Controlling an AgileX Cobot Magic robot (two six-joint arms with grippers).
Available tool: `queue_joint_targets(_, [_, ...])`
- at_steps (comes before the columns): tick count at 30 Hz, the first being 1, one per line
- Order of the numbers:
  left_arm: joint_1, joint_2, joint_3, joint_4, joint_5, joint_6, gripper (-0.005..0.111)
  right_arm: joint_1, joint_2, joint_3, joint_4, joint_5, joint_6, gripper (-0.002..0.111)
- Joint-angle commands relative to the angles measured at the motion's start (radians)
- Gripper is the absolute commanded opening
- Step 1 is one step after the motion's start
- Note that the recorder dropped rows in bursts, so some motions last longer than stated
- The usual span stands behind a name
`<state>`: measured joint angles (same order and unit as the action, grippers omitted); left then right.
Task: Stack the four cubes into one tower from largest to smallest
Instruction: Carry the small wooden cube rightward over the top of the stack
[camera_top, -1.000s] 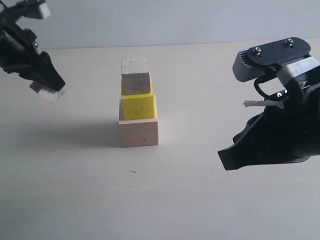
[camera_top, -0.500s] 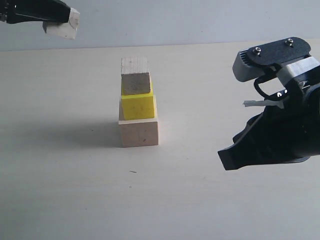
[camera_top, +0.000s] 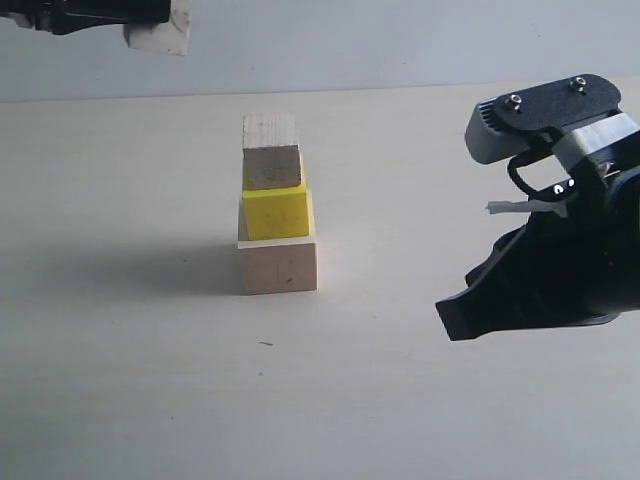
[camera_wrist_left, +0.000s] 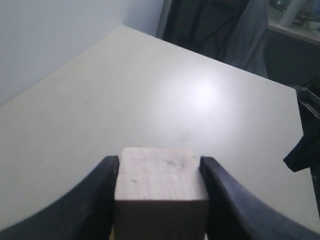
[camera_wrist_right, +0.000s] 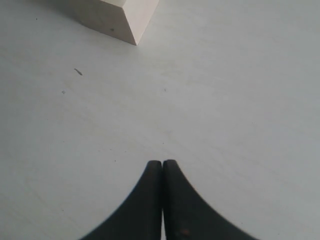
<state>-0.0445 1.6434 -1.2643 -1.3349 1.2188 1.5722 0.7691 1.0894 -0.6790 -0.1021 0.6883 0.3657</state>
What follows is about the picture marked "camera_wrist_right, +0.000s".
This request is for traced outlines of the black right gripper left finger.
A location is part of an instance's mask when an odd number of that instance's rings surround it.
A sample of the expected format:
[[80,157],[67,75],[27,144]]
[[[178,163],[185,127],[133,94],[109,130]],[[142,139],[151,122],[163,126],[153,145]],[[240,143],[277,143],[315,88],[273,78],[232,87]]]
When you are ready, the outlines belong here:
[[162,234],[162,163],[147,163],[124,202],[84,240],[160,240]]

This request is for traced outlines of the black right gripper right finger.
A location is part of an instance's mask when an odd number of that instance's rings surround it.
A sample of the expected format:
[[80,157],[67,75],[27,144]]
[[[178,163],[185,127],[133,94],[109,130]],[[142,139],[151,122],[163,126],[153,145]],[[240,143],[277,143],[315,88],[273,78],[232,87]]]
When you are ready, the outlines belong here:
[[163,162],[163,214],[167,240],[254,240],[210,207],[178,163]]

